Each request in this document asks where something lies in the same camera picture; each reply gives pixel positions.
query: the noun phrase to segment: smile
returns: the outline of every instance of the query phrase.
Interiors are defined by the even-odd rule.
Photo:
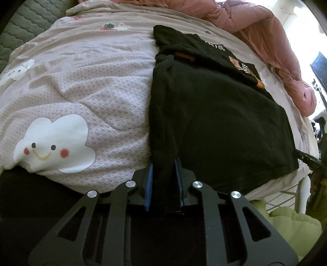
[[[37,157],[40,161],[48,160],[49,157],[51,156],[51,152],[49,152],[49,154],[48,154],[47,156],[45,156],[45,157],[40,157],[40,156],[36,153],[36,151],[34,151],[34,150],[32,150],[32,152],[36,155],[36,157]]]

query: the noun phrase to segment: wrinkled fabric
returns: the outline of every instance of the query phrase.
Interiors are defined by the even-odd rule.
[[[291,49],[282,24],[262,6],[227,0],[111,0],[118,4],[172,9],[204,19],[234,34],[245,42],[260,59],[275,68],[301,115],[313,114],[317,100],[313,89],[301,78],[299,61]]]

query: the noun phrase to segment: gray-green quilted fabric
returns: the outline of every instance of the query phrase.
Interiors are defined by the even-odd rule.
[[[26,0],[0,35],[0,73],[13,50],[46,31],[77,0]]]

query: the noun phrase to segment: triangular cutout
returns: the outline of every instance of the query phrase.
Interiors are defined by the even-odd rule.
[[[78,212],[75,213],[73,218],[71,218],[70,221],[66,223],[65,226],[59,231],[58,236],[71,241],[75,241],[85,211],[86,211],[85,207],[80,208]]]
[[[250,229],[250,234],[254,242],[271,236],[271,232],[264,226],[264,224],[256,217],[249,208],[243,208],[243,213]]]

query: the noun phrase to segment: black t-shirt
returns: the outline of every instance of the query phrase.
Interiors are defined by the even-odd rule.
[[[154,38],[160,49],[149,105],[154,197],[165,196],[176,156],[223,193],[246,194],[298,169],[286,112],[253,64],[196,34],[157,25]]]

